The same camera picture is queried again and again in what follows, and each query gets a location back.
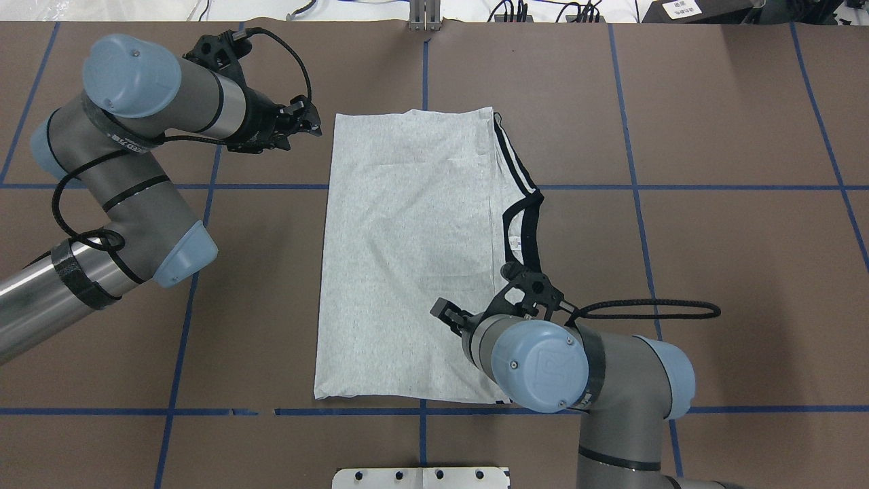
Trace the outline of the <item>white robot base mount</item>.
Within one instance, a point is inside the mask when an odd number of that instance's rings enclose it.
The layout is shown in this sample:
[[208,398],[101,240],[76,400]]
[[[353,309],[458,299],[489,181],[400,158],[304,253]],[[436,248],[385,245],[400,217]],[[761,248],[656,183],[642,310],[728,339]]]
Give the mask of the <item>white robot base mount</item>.
[[397,467],[339,470],[332,488],[510,488],[508,468]]

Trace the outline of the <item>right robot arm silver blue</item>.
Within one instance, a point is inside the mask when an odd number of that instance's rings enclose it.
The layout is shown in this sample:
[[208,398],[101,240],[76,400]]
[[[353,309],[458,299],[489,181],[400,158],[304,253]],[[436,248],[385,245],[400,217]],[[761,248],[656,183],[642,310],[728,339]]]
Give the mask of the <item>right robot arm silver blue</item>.
[[472,314],[439,298],[431,314],[462,340],[476,369],[537,414],[580,412],[578,488],[730,488],[726,481],[663,473],[665,423],[696,394],[690,359],[673,344],[581,325],[584,310],[561,302],[567,321],[535,319],[518,304]]

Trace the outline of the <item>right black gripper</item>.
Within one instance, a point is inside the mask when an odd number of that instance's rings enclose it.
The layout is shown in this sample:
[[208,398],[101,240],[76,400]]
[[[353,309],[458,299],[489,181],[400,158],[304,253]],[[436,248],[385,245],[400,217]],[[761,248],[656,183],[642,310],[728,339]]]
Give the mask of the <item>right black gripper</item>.
[[461,309],[444,297],[437,298],[430,313],[444,325],[447,325],[453,334],[462,336],[462,338],[472,338],[480,324],[491,317],[491,314],[486,312],[471,314],[468,310]]

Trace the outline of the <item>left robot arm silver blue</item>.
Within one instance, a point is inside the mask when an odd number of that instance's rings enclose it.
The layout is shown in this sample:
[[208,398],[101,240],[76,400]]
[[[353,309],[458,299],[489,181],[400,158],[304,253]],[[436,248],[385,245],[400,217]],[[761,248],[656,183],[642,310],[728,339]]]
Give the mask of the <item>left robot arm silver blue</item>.
[[[241,59],[267,36],[298,64],[304,93],[276,103],[249,87]],[[93,44],[83,92],[31,137],[57,179],[52,214],[64,238],[2,282],[2,363],[118,303],[148,281],[170,288],[212,263],[218,248],[154,157],[165,143],[208,143],[236,153],[291,148],[322,135],[310,74],[285,40],[261,27],[201,36],[177,56],[112,34]]]

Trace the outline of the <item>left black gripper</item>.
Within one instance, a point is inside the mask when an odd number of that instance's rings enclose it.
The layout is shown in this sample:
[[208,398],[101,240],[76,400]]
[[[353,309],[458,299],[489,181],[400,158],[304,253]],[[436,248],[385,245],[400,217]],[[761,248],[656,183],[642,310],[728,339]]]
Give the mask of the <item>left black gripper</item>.
[[261,153],[280,149],[289,151],[289,137],[322,136],[316,105],[297,95],[288,105],[275,103],[263,93],[245,88],[245,115],[241,126],[227,137],[227,150],[236,153]]

